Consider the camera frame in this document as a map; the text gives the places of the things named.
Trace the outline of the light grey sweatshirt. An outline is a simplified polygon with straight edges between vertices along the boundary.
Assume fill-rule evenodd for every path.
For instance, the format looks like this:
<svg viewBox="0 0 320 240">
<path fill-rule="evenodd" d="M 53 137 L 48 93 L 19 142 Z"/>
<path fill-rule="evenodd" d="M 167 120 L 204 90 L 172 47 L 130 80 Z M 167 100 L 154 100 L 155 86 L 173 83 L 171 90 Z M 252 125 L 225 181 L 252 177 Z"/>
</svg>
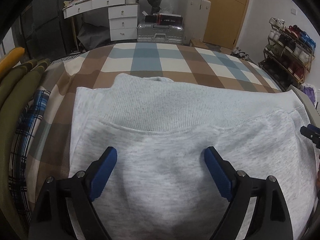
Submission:
<svg viewBox="0 0 320 240">
<path fill-rule="evenodd" d="M 228 205 L 204 163 L 212 146 L 251 177 L 277 178 L 299 239 L 316 201 L 319 150 L 300 134 L 309 122 L 293 91 L 119 74 L 110 88 L 76 89 L 69 173 L 114 147 L 116 166 L 93 203 L 112 239 L 208 239 Z"/>
</svg>

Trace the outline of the grey bed footboard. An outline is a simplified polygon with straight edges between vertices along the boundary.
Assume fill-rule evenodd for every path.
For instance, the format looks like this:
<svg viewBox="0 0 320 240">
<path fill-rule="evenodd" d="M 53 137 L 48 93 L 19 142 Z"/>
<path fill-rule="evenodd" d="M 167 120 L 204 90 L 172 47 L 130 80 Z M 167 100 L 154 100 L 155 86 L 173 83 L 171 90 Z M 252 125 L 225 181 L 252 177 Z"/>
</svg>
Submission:
<svg viewBox="0 0 320 240">
<path fill-rule="evenodd" d="M 308 114 L 308 117 L 310 119 L 310 123 L 313 126 L 316 126 L 320 128 L 320 116 L 317 110 L 315 109 L 314 105 L 312 104 L 311 100 L 309 97 L 304 94 L 301 90 L 298 88 L 294 87 L 293 85 L 290 85 L 287 89 L 287 91 L 292 90 L 296 96 L 298 96 L 299 100 L 303 103 L 306 112 Z"/>
</svg>

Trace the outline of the purple plastic bag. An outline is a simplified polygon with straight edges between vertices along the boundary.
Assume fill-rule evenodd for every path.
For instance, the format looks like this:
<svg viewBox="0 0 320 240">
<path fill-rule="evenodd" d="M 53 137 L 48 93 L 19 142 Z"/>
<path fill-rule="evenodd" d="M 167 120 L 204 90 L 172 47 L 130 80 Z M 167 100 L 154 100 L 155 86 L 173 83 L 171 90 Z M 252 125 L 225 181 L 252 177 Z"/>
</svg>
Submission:
<svg viewBox="0 0 320 240">
<path fill-rule="evenodd" d="M 301 86 L 302 92 L 308 96 L 314 107 L 317 106 L 317 94 L 313 85 L 303 83 Z"/>
</svg>

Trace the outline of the wooden shoe rack with shoes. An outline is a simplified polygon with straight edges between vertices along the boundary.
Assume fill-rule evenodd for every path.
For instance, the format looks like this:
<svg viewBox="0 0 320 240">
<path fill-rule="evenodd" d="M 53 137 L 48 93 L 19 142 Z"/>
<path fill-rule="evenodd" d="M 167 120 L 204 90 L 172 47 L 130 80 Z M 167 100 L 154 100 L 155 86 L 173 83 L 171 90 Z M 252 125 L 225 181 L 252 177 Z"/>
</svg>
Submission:
<svg viewBox="0 0 320 240">
<path fill-rule="evenodd" d="M 281 90 L 290 85 L 296 88 L 304 83 L 315 59 L 316 43 L 297 25 L 285 25 L 279 18 L 270 18 L 268 44 L 259 67 L 276 82 Z"/>
</svg>

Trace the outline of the checkered bed sheet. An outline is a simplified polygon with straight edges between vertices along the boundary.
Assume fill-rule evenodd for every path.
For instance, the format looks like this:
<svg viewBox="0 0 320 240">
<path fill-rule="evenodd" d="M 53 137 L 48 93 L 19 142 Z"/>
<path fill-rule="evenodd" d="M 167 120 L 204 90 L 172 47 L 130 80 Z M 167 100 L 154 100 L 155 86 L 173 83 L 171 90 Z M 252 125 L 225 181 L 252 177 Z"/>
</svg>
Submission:
<svg viewBox="0 0 320 240">
<path fill-rule="evenodd" d="M 35 204 L 46 176 L 68 176 L 76 89 L 111 87 L 120 73 L 250 92 L 280 92 L 280 87 L 257 65 L 233 57 L 226 48 L 119 43 L 53 64 L 39 85 L 50 96 L 27 157 L 25 177 L 30 205 Z"/>
</svg>

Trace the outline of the cardboard box on floor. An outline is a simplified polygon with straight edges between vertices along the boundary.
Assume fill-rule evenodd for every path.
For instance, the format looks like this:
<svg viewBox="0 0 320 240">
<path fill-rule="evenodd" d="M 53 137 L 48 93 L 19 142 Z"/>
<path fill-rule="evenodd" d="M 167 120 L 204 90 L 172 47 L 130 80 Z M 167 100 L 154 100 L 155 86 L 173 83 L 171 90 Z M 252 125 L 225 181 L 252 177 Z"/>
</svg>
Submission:
<svg viewBox="0 0 320 240">
<path fill-rule="evenodd" d="M 191 39 L 190 46 L 195 48 L 208 49 L 207 45 L 197 39 Z"/>
</svg>

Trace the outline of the wooden door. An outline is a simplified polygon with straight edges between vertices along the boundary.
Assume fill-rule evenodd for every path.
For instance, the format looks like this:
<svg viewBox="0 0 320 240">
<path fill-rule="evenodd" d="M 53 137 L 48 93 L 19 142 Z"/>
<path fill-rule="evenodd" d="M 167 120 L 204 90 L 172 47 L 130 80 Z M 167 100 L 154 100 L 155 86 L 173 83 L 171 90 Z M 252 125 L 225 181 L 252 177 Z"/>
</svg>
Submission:
<svg viewBox="0 0 320 240">
<path fill-rule="evenodd" d="M 209 0 L 211 2 L 203 41 L 232 49 L 238 41 L 249 0 Z"/>
</svg>

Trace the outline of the silver aluminium suitcase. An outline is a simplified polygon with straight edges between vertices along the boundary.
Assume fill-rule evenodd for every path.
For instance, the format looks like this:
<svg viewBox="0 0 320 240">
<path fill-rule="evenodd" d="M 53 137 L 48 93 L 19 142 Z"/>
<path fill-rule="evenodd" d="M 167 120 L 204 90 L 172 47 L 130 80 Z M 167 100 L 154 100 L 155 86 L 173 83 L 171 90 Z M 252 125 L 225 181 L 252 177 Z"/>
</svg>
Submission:
<svg viewBox="0 0 320 240">
<path fill-rule="evenodd" d="M 180 26 L 141 23 L 137 28 L 137 41 L 149 43 L 182 44 L 184 30 Z"/>
</svg>

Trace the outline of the black refrigerator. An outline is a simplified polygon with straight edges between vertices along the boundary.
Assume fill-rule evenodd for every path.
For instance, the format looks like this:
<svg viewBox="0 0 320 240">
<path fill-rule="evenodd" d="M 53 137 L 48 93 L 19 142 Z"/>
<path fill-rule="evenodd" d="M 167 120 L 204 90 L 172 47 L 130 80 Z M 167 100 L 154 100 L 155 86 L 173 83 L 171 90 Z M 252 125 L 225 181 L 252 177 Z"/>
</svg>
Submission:
<svg viewBox="0 0 320 240">
<path fill-rule="evenodd" d="M 64 18 L 64 1 L 33 0 L 21 13 L 20 23 L 28 56 L 57 60 L 75 49 L 71 23 Z"/>
</svg>

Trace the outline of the black box on suitcase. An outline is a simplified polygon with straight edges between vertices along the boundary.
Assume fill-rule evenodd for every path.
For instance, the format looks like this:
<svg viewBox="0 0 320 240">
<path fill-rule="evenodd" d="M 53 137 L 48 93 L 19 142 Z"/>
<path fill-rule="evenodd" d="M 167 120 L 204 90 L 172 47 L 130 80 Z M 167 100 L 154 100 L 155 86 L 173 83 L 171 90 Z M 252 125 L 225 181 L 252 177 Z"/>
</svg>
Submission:
<svg viewBox="0 0 320 240">
<path fill-rule="evenodd" d="M 158 25 L 182 25 L 183 18 L 171 15 L 146 15 L 145 23 L 155 23 Z"/>
</svg>

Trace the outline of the white dressing desk with drawers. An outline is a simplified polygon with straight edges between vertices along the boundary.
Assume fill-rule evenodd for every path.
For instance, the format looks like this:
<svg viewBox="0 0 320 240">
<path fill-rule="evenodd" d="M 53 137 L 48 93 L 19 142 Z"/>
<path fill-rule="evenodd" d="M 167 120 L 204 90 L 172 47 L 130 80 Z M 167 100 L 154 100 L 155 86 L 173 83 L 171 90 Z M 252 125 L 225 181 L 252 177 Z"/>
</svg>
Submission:
<svg viewBox="0 0 320 240">
<path fill-rule="evenodd" d="M 138 0 L 79 0 L 63 9 L 65 19 L 93 12 L 108 23 L 111 41 L 137 39 Z"/>
</svg>

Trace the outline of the white small cabinet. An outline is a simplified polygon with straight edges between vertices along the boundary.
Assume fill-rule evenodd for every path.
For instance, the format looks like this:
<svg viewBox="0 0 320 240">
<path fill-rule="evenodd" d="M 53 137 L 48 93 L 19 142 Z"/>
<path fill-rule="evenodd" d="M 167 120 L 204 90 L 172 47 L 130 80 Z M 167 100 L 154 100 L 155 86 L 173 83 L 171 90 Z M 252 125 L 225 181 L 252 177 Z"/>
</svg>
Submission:
<svg viewBox="0 0 320 240">
<path fill-rule="evenodd" d="M 210 7 L 209 0 L 180 0 L 178 13 L 183 18 L 184 45 L 189 45 L 191 40 L 203 41 Z"/>
</svg>

